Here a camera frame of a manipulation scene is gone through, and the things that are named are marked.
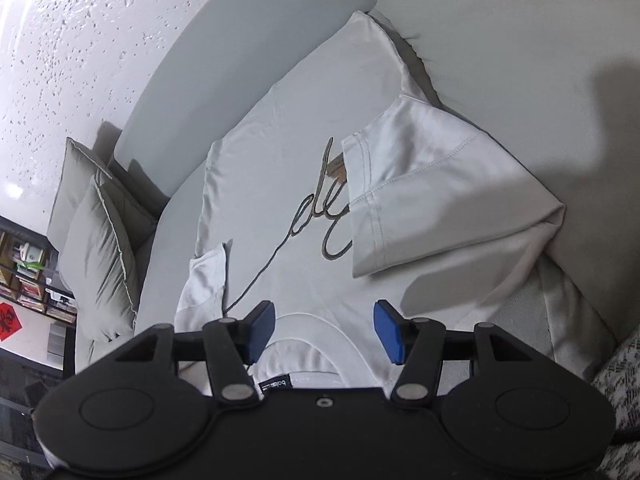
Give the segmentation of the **grey cushion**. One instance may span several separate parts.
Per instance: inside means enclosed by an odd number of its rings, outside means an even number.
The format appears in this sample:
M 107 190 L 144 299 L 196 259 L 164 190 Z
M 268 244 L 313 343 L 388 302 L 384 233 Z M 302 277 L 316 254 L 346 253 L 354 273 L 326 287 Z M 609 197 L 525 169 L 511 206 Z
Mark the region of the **grey cushion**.
M 136 251 L 156 220 L 118 182 L 96 174 L 76 208 L 60 270 L 85 335 L 109 342 L 134 332 L 140 285 Z
M 47 238 L 57 252 L 62 252 L 65 246 L 70 232 L 70 222 L 93 177 L 98 178 L 99 184 L 111 180 L 119 185 L 119 180 L 93 150 L 68 136 L 60 183 L 47 229 Z

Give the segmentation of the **rear grey cushion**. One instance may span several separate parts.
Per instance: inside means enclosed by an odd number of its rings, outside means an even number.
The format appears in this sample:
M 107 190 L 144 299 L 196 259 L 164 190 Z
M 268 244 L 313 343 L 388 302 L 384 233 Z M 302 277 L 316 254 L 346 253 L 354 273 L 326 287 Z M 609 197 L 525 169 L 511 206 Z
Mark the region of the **rear grey cushion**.
M 57 252 L 62 252 L 65 246 L 70 232 L 70 222 L 93 177 L 98 178 L 99 184 L 111 180 L 119 185 L 119 180 L 93 150 L 68 136 L 60 183 L 47 229 L 47 238 Z

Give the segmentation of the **front grey cushion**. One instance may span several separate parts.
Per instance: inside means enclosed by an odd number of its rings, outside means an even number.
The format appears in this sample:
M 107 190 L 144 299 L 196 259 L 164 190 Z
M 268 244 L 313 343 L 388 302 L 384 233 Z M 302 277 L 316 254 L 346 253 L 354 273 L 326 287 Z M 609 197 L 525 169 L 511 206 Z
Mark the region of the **front grey cushion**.
M 109 342 L 134 332 L 140 285 L 136 251 L 156 220 L 118 182 L 96 174 L 76 208 L 60 270 L 85 335 Z

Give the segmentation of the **grey sofa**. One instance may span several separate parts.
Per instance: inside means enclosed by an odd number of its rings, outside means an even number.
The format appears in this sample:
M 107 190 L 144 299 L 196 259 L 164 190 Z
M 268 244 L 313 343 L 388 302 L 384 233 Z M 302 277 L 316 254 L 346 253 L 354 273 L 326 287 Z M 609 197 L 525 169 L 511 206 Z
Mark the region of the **grey sofa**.
M 254 382 L 390 388 L 388 300 L 591 379 L 639 322 L 639 0 L 210 0 L 62 269 L 87 368 L 276 307 Z

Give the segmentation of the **white t-shirt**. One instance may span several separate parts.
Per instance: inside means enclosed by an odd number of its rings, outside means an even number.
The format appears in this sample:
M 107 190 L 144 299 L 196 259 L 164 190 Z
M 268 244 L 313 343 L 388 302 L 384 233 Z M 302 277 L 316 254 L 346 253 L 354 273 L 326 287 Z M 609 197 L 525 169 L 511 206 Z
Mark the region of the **white t-shirt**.
M 357 12 L 210 147 L 175 326 L 270 300 L 255 382 L 390 388 L 378 300 L 468 330 L 526 281 L 563 216 L 487 133 L 428 102 Z

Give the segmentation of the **red paper decoration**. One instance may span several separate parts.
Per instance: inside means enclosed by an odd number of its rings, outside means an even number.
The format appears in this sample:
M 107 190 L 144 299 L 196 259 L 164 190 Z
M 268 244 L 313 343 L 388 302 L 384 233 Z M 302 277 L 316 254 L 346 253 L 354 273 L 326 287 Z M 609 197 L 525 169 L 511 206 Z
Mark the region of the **red paper decoration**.
M 0 304 L 0 340 L 5 341 L 23 328 L 12 304 Z

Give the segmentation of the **black bookshelf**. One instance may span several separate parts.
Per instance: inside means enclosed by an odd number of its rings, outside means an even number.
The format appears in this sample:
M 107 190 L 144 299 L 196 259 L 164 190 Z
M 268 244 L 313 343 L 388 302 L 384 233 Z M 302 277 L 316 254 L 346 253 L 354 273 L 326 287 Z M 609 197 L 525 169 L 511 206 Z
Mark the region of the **black bookshelf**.
M 1 440 L 32 451 L 32 411 L 73 371 L 75 309 L 55 302 L 54 255 L 43 236 L 1 220 L 1 302 L 23 326 L 1 341 Z

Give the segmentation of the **houndstooth patterned fabric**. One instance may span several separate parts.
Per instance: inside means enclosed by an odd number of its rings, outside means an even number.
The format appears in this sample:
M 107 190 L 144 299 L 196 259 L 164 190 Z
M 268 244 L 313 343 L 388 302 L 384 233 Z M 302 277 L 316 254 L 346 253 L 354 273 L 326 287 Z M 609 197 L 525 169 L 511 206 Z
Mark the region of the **houndstooth patterned fabric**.
M 592 384 L 614 408 L 616 429 L 598 469 L 599 479 L 639 478 L 639 329 L 620 345 Z

